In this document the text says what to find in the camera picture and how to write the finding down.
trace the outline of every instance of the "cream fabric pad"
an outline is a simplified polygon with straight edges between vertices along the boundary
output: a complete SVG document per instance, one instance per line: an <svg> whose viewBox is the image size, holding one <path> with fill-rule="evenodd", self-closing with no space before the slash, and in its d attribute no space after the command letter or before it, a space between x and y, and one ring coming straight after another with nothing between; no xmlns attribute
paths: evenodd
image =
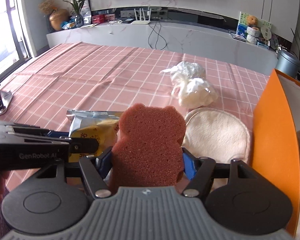
<svg viewBox="0 0 300 240"><path fill-rule="evenodd" d="M234 115L213 108L198 108L185 118L183 147L195 157L210 157L217 163L234 158L248 161L250 133Z"/></svg>

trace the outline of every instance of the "cable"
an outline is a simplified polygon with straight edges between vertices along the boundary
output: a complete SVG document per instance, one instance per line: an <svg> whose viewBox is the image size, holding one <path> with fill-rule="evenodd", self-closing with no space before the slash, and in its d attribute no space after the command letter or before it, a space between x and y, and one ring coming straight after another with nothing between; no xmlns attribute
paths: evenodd
<svg viewBox="0 0 300 240"><path fill-rule="evenodd" d="M148 44L149 44L150 48L153 49L152 46L151 46L151 44L150 44L150 37L151 37L152 33L155 32L155 30L154 30L154 28L152 28L151 26L150 26L150 28L152 29L152 31L151 31L151 33L150 33L150 35L149 35L149 37L148 37Z"/></svg>
<svg viewBox="0 0 300 240"><path fill-rule="evenodd" d="M155 42L155 49L157 49L157 44L158 44L158 41L159 41L159 35L160 35L160 31L161 31L161 28L162 28L162 25L160 24L160 29L159 29L159 33L158 33L158 36L157 36L157 41Z"/></svg>
<svg viewBox="0 0 300 240"><path fill-rule="evenodd" d="M157 33L156 30L155 30L155 27L157 26L157 23L158 23L158 22L159 22L159 24L160 24L160 29L159 29L159 32ZM165 49L165 48L167 47L168 43L167 43L166 39L160 34L160 31L161 31L161 28L162 28L161 22L160 22L160 21L156 21L156 23L155 23L155 25L154 25L154 28L152 28L151 25L149 25L149 27L152 29L152 31L151 31L151 33L150 33L150 35L149 35L149 37L148 37L148 44L149 44L150 48L153 49L152 46L151 46L151 44L150 44L150 37L151 37L152 33L155 32L155 33L158 35L157 41L156 41L155 46L154 46L155 49L157 49L157 44L158 44L158 41L159 41L159 36L160 36L160 37L165 41L165 43L166 43L166 45L165 45L162 49L160 49L160 50Z"/></svg>

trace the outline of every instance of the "orange panel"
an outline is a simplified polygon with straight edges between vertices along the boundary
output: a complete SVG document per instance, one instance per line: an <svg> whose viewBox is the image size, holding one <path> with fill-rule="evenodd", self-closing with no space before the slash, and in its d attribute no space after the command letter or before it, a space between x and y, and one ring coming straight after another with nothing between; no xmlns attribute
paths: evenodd
<svg viewBox="0 0 300 240"><path fill-rule="evenodd" d="M294 236L300 210L300 157L297 134L287 98L274 70L254 110L252 167L291 200L287 231Z"/></svg>
<svg viewBox="0 0 300 240"><path fill-rule="evenodd" d="M297 86L300 87L300 82L299 82L298 80L295 80L294 78L292 78L292 77L286 75L285 73L283 73L283 72L281 72L281 71L279 71L279 70L277 70L277 69L275 69L275 72L276 72L277 75L283 76L283 77L285 77L286 79L289 79L289 80L293 81Z"/></svg>

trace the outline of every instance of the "blue vase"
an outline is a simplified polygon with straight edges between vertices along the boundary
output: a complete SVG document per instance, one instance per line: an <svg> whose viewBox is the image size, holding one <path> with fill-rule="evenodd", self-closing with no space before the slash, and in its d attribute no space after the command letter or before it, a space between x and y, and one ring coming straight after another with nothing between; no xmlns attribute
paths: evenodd
<svg viewBox="0 0 300 240"><path fill-rule="evenodd" d="M83 24L84 24L83 16L81 14L77 15L75 17L75 25L77 26L77 28L80 28L83 26Z"/></svg>

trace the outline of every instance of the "sliding glass door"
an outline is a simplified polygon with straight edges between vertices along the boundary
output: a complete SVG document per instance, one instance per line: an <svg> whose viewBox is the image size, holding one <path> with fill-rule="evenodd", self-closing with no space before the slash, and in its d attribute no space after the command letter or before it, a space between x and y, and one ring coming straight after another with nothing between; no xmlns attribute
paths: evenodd
<svg viewBox="0 0 300 240"><path fill-rule="evenodd" d="M0 0L0 82L30 58L16 0Z"/></svg>

